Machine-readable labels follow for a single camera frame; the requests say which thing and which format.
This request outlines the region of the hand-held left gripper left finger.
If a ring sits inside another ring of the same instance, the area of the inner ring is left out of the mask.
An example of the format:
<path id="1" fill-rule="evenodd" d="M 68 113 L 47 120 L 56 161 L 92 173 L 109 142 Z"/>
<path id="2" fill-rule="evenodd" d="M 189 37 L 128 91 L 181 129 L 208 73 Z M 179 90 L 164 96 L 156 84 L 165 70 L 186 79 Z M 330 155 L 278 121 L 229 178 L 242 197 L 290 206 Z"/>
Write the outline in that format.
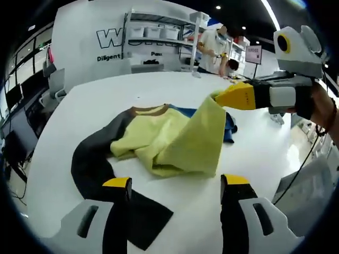
<path id="1" fill-rule="evenodd" d="M 85 199 L 61 220 L 60 253 L 127 253 L 132 178 L 106 181 L 110 201 Z"/>

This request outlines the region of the person's right hand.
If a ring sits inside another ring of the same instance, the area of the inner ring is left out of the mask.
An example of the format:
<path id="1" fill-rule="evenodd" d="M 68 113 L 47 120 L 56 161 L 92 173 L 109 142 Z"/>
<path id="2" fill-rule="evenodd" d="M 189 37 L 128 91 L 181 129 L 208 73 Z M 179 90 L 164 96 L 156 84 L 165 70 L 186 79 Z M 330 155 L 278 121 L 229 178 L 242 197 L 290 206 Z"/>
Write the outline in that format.
<path id="1" fill-rule="evenodd" d="M 314 109 L 310 120 L 329 132 L 334 125 L 337 108 L 319 83 L 314 83 L 311 89 L 311 97 L 314 101 Z"/>

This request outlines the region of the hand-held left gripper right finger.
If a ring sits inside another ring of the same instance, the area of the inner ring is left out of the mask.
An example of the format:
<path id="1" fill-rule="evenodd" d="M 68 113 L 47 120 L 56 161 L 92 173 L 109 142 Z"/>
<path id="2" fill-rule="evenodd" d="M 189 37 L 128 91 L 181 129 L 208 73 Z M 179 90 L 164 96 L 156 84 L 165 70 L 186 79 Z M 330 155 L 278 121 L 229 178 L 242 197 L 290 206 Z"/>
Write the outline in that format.
<path id="1" fill-rule="evenodd" d="M 291 253 L 297 246 L 285 214 L 245 177 L 222 174 L 220 202 L 223 253 Z"/>

